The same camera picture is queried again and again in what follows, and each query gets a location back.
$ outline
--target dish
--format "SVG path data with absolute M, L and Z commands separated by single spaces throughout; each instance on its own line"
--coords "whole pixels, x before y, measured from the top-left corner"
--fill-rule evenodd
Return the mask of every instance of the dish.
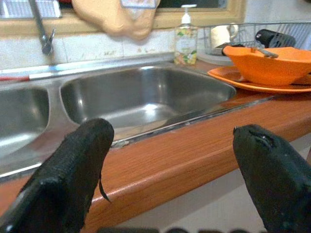
M 227 56 L 216 56 L 207 54 L 205 50 L 197 50 L 197 59 L 220 66 L 233 66 L 233 62 Z
M 243 77 L 252 83 L 290 85 L 311 72 L 311 51 L 292 47 L 265 50 L 276 53 L 278 57 L 265 57 L 257 50 L 251 52 L 251 48 L 226 46 L 223 51 Z
M 229 83 L 235 87 L 266 93 L 278 93 L 278 94 L 295 94 L 302 92 L 311 92 L 311 75 L 307 75 L 291 85 L 284 86 L 269 86 L 263 84 L 251 83 L 243 78 L 239 70 L 234 67 L 218 67 L 207 72 L 210 76 L 221 80 L 225 83 Z

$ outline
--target orange bowl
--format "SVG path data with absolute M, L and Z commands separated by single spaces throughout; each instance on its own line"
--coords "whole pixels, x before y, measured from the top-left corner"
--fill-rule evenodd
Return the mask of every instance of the orange bowl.
M 261 52 L 251 52 L 251 48 L 226 46 L 224 53 L 252 83 L 271 86 L 290 85 L 311 72 L 311 51 L 293 47 L 269 48 L 278 54 L 277 58 L 265 57 Z

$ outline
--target dish rack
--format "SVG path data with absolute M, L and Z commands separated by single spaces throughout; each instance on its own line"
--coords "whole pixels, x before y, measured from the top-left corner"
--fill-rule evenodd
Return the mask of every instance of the dish rack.
M 212 30 L 219 25 L 212 25 L 204 28 L 204 49 L 208 55 L 215 54 L 215 47 L 212 46 Z M 272 40 L 277 40 L 281 34 L 294 38 L 293 47 L 303 50 L 311 50 L 311 22 L 299 23 L 242 23 L 227 24 L 230 33 L 231 26 L 238 28 L 235 36 L 228 41 L 230 45 L 243 45 L 245 47 L 265 48 L 265 45 L 256 40 L 258 31 L 266 29 L 276 32 Z

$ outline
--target stainless steel sink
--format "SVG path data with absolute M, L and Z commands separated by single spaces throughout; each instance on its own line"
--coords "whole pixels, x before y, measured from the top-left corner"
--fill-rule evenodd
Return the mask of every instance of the stainless steel sink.
M 208 111 L 235 96 L 235 89 L 194 71 L 148 66 L 73 80 L 61 88 L 61 96 L 74 122 L 102 117 L 120 132 Z
M 243 105 L 227 108 L 224 101 L 235 96 L 235 88 L 171 59 L 170 54 L 0 70 L 1 76 L 32 79 L 0 83 L 0 183 L 33 171 L 65 135 L 94 117 L 112 123 L 113 146 L 121 147 Z
M 23 88 L 0 92 L 0 159 L 37 138 L 48 125 L 48 92 Z

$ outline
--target dispenser pump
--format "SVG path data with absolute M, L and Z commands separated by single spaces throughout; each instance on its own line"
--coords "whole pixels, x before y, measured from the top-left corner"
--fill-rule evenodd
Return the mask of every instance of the dispenser pump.
M 184 24 L 184 23 L 187 23 L 187 24 L 191 23 L 191 17 L 190 17 L 190 15 L 188 13 L 188 8 L 196 7 L 196 4 L 182 5 L 181 7 L 185 9 L 185 14 L 184 14 L 184 16 L 181 19 L 181 23 L 182 24 Z

